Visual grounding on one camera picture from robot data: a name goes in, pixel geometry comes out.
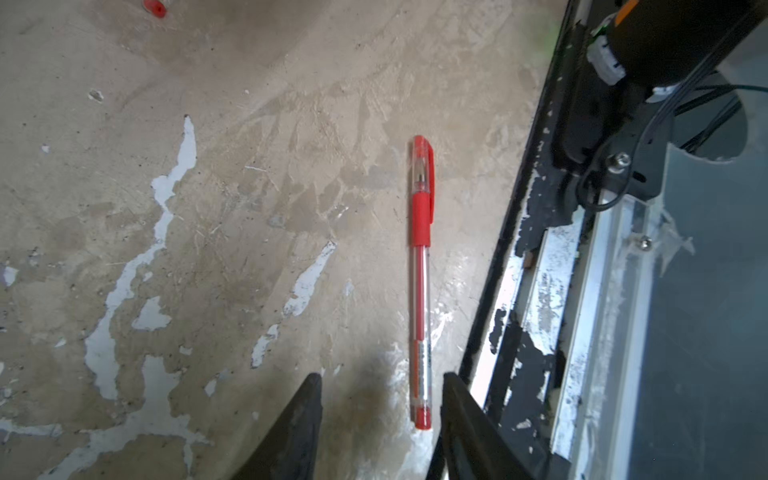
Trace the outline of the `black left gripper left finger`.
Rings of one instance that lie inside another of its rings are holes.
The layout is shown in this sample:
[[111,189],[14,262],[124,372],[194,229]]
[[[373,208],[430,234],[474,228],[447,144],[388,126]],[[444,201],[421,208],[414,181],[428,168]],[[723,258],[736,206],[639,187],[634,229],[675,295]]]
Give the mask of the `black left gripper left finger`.
[[314,372],[232,479],[313,479],[322,414],[322,377]]

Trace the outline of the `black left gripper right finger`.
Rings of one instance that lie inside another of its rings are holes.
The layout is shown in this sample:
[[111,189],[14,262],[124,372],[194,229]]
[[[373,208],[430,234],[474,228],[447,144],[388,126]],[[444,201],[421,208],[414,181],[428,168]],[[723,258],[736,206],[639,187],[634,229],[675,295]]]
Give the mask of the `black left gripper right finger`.
[[530,479],[494,424],[455,373],[443,376],[441,433],[429,479]]

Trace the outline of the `red gel pen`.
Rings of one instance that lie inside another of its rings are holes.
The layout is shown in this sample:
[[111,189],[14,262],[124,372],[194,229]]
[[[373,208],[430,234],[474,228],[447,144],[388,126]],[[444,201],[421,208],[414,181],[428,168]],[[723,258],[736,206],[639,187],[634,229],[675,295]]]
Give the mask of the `red gel pen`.
[[429,253],[434,221],[434,150],[422,135],[411,143],[410,173],[410,406],[416,429],[432,428]]

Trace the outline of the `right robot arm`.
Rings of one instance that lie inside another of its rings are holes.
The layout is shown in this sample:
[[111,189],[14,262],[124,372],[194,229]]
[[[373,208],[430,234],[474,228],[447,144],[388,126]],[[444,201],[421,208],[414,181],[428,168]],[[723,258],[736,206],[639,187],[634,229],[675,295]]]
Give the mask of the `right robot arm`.
[[765,1],[591,1],[574,95],[610,111],[661,102],[766,17]]

